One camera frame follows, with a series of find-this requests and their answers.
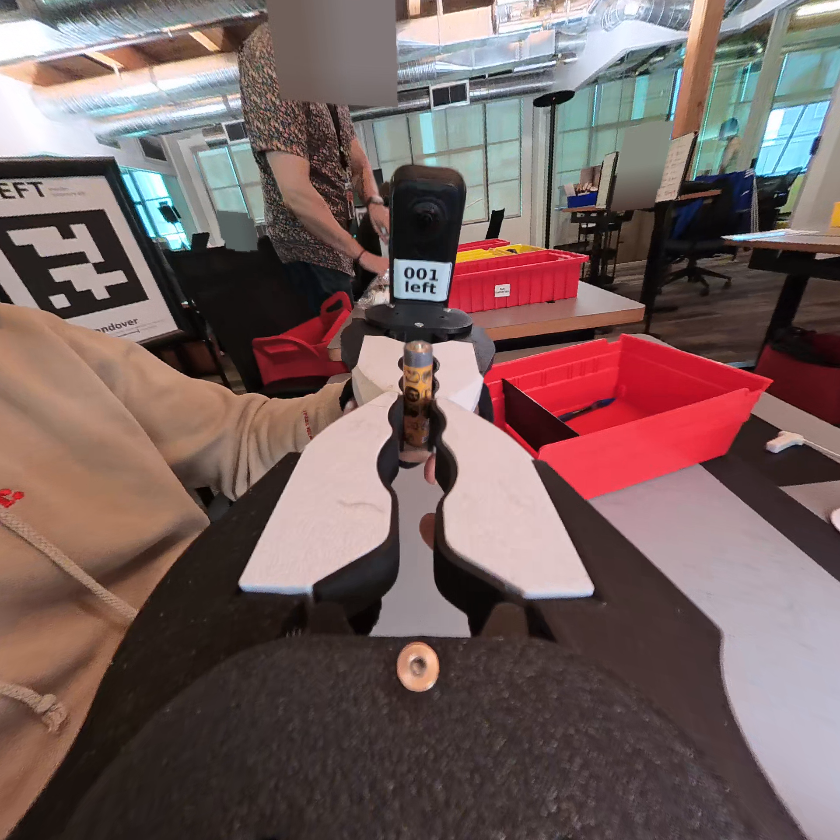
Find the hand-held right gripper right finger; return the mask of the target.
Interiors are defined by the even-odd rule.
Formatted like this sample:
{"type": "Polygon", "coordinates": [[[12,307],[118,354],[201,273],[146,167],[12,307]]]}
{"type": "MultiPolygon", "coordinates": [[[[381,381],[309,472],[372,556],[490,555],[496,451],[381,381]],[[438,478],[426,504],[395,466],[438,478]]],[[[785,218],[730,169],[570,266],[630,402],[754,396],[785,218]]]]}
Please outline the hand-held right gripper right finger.
{"type": "Polygon", "coordinates": [[[454,560],[521,599],[582,599],[595,588],[533,458],[507,434],[446,399],[437,466],[455,462],[439,523],[454,560]]]}

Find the red storage tub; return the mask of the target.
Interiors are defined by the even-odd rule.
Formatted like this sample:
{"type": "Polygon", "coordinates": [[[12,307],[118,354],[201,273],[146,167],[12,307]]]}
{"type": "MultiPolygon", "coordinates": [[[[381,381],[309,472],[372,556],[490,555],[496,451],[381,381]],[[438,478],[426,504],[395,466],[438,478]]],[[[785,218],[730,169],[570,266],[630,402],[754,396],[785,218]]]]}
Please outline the red storage tub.
{"type": "Polygon", "coordinates": [[[788,327],[764,345],[756,375],[767,392],[834,426],[839,425],[839,335],[788,327]]]}

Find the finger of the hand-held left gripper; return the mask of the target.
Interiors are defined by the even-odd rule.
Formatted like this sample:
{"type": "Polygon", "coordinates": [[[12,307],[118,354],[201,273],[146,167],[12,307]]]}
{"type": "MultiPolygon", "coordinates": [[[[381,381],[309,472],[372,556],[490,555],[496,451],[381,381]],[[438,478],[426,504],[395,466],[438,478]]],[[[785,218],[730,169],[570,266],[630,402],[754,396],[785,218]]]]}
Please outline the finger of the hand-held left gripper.
{"type": "Polygon", "coordinates": [[[404,342],[386,336],[364,336],[353,367],[353,398],[357,407],[383,393],[403,394],[404,342]]]}
{"type": "Polygon", "coordinates": [[[474,344],[459,340],[435,343],[434,360],[435,401],[446,400],[474,413],[484,385],[474,344]]]}

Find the framed marker board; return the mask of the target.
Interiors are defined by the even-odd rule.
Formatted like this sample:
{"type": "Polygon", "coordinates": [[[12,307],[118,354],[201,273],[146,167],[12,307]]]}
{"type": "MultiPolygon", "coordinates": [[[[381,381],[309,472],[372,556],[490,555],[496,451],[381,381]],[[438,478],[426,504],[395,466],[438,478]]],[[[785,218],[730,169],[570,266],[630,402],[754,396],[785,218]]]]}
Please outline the framed marker board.
{"type": "Polygon", "coordinates": [[[159,248],[111,157],[3,157],[2,302],[148,345],[185,333],[159,248]]]}

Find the black floor lamp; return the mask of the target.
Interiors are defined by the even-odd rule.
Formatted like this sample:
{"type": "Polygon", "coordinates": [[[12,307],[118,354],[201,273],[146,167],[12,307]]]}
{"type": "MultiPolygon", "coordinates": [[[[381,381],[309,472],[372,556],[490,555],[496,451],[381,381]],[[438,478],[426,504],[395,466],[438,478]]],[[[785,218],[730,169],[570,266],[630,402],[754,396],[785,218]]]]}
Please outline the black floor lamp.
{"type": "Polygon", "coordinates": [[[546,110],[548,112],[548,132],[547,132],[547,170],[544,179],[545,197],[544,209],[542,214],[542,245],[548,249],[551,246],[551,226],[553,219],[553,176],[554,176],[554,156],[557,134],[557,115],[559,106],[565,104],[574,97],[574,91],[558,90],[543,93],[536,97],[532,103],[534,108],[546,110]]]}

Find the wooden post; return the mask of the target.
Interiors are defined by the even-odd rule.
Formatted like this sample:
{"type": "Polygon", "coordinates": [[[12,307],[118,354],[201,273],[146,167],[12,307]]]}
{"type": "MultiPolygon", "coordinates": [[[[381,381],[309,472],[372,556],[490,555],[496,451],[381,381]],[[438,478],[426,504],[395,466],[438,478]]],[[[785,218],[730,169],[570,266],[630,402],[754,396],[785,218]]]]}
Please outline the wooden post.
{"type": "Polygon", "coordinates": [[[673,139],[700,130],[725,7],[725,1],[695,1],[693,4],[673,118],[673,139]]]}

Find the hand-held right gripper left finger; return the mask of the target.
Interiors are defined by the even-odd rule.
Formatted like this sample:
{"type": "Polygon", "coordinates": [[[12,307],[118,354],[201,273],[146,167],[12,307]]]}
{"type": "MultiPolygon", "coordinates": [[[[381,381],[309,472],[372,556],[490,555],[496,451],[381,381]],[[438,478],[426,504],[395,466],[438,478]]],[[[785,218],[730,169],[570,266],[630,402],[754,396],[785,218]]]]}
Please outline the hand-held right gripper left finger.
{"type": "Polygon", "coordinates": [[[400,401],[371,401],[302,451],[239,580],[243,592],[382,596],[399,568],[400,401]]]}

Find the black-legged standing desk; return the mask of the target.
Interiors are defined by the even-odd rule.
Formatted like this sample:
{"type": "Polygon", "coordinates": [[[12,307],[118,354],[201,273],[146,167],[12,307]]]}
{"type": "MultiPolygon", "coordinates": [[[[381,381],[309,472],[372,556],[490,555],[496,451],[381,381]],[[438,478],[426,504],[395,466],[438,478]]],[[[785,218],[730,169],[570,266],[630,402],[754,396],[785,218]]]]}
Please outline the black-legged standing desk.
{"type": "MultiPolygon", "coordinates": [[[[651,334],[651,324],[656,313],[671,313],[677,307],[661,307],[657,305],[659,288],[659,275],[663,267],[665,256],[665,245],[669,239],[669,232],[673,221],[674,212],[682,203],[705,202],[721,195],[721,190],[704,190],[702,192],[690,192],[680,194],[676,198],[653,206],[643,207],[642,213],[651,213],[654,216],[652,233],[647,248],[647,259],[644,270],[644,279],[640,294],[640,302],[644,305],[644,332],[651,334]]],[[[591,266],[596,275],[601,272],[602,259],[602,238],[607,233],[608,224],[612,216],[623,216],[626,212],[614,212],[609,209],[597,208],[595,206],[565,207],[561,210],[566,215],[590,215],[595,216],[595,238],[591,252],[591,266]]]]}

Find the yellow plastic crate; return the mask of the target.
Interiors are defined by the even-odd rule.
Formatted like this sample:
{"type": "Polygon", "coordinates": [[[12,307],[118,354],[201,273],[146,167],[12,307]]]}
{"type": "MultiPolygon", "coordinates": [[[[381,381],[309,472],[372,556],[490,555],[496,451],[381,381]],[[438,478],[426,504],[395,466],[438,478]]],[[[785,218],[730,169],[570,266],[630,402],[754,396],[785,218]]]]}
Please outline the yellow plastic crate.
{"type": "Polygon", "coordinates": [[[512,245],[496,243],[493,248],[467,248],[460,250],[456,256],[456,264],[479,261],[483,259],[505,258],[508,256],[523,256],[527,254],[542,253],[545,248],[532,245],[512,245]]]}

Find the red plastic bin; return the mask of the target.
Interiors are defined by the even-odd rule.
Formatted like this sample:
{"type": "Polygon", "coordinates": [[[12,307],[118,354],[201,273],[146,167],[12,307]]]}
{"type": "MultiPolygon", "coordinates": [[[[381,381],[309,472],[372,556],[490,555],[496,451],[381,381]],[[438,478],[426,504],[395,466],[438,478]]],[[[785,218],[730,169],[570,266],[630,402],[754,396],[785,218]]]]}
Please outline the red plastic bin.
{"type": "Polygon", "coordinates": [[[725,455],[771,380],[624,335],[494,364],[497,425],[584,499],[725,455]]]}

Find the black office chair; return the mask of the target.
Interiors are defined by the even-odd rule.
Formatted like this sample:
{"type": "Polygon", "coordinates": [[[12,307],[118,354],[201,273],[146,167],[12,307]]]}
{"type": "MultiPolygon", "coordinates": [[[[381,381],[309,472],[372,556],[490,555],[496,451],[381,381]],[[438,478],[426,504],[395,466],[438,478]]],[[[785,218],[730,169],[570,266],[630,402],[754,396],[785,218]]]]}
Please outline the black office chair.
{"type": "Polygon", "coordinates": [[[683,194],[721,190],[721,195],[705,202],[682,203],[675,210],[674,220],[665,245],[666,264],[685,262],[686,265],[659,280],[658,291],[677,280],[700,285],[700,294],[709,295],[709,277],[724,280],[729,288],[732,280],[712,269],[700,266],[700,261],[717,256],[735,256],[738,247],[723,238],[753,233],[758,223],[758,198],[755,192],[754,170],[735,171],[718,176],[701,177],[688,182],[683,194]]]}

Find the wooden desk with black legs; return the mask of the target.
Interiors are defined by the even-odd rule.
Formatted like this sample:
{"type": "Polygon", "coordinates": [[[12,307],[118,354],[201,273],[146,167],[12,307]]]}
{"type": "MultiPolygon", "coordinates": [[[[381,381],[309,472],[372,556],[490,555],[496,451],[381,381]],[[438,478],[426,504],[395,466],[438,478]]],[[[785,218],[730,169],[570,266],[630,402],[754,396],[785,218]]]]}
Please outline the wooden desk with black legs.
{"type": "Polygon", "coordinates": [[[758,357],[774,335],[789,328],[813,279],[839,281],[837,236],[791,229],[726,236],[729,245],[751,250],[749,268],[784,276],[758,357]]]}

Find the gold and black battery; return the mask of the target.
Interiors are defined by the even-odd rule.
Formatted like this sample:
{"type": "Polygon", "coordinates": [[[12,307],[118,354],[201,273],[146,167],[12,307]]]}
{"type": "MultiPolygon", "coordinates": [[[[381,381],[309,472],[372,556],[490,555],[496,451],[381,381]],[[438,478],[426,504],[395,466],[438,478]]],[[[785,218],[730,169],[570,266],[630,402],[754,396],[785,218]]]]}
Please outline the gold and black battery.
{"type": "Polygon", "coordinates": [[[402,392],[404,444],[427,449],[434,397],[434,354],[429,342],[413,340],[404,345],[402,392]]]}

